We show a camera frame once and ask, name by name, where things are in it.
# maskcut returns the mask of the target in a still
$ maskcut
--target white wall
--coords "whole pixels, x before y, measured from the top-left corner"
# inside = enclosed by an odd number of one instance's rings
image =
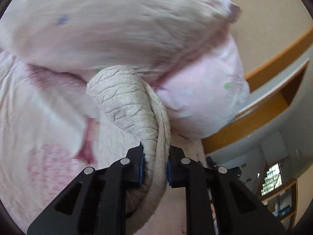
[[[293,172],[313,158],[313,47],[307,52],[310,64],[296,95],[298,105],[280,127],[292,160]]]
[[[269,166],[288,156],[284,138],[278,130],[266,137],[262,141],[261,147],[263,149],[265,160]]]
[[[220,166],[225,166],[228,169],[234,168],[236,166],[241,166],[247,164],[244,168],[240,168],[242,175],[239,180],[245,182],[247,179],[251,178],[251,181],[246,183],[246,186],[253,192],[256,192],[257,186],[259,184],[259,179],[257,174],[262,174],[265,167],[265,158],[260,147],[255,147],[249,152],[231,160],[226,163],[218,163]]]
[[[313,199],[313,164],[298,178],[298,205],[295,217],[295,225],[303,216],[307,207]]]
[[[292,177],[292,175],[294,175],[294,173],[292,172],[290,156],[287,156],[282,162],[280,162],[280,165],[281,165],[281,182],[285,183]]]

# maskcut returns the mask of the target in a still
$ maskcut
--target metal screw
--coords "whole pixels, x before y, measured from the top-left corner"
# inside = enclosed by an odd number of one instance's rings
[[[219,166],[218,169],[219,173],[225,174],[227,173],[228,169],[224,166]]]
[[[123,158],[121,159],[121,164],[125,165],[125,164],[129,164],[130,160],[128,158]]]
[[[190,163],[190,159],[186,158],[186,157],[182,158],[180,161],[182,162],[182,164],[189,164]]]
[[[87,167],[86,169],[84,169],[84,173],[86,174],[86,175],[89,175],[89,174],[91,174],[91,173],[93,173],[93,168],[91,168],[91,167]]]

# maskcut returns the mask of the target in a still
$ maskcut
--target knit fabric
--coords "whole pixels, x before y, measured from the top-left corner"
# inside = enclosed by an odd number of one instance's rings
[[[123,66],[101,70],[87,84],[87,93],[114,124],[132,135],[137,143],[141,141],[144,148],[144,184],[126,194],[126,212],[132,213],[126,220],[126,234],[133,234],[152,216],[166,189],[171,144],[166,110],[153,89]]]

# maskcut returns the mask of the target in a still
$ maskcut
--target window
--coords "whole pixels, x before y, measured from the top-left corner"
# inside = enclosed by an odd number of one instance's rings
[[[282,185],[279,164],[275,164],[269,168],[264,181],[265,183],[262,184],[263,189],[261,190],[261,195],[267,194]]]

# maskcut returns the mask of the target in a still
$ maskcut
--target pink diaper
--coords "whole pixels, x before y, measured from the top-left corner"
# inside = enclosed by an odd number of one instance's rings
[[[228,27],[215,33],[207,52],[174,71],[155,91],[171,129],[190,139],[208,137],[231,121],[249,95],[236,43]]]

